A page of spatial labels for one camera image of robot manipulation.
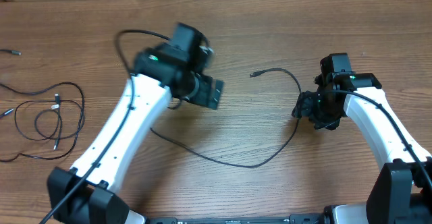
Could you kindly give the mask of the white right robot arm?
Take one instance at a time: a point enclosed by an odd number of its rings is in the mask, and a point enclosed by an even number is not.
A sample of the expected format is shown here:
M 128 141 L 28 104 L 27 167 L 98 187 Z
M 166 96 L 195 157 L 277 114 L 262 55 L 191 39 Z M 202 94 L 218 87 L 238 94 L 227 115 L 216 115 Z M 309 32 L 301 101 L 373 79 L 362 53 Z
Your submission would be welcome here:
M 372 73 L 357 74 L 345 53 L 320 61 L 316 91 L 300 93 L 292 116 L 316 130 L 335 130 L 351 119 L 380 169 L 366 202 L 325 207 L 318 223 L 430 223 L 431 153 L 408 132 Z

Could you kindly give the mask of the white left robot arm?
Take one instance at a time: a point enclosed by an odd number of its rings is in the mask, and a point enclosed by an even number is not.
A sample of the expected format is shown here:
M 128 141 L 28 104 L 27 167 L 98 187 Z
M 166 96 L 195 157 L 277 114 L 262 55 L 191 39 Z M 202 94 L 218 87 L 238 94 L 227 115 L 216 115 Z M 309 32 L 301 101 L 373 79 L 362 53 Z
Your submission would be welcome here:
M 176 25 L 172 37 L 139 52 L 109 119 L 69 170 L 47 180 L 50 218 L 61 223 L 146 223 L 117 195 L 140 145 L 173 99 L 216 109 L 223 81 L 204 75 L 213 50 L 205 35 Z

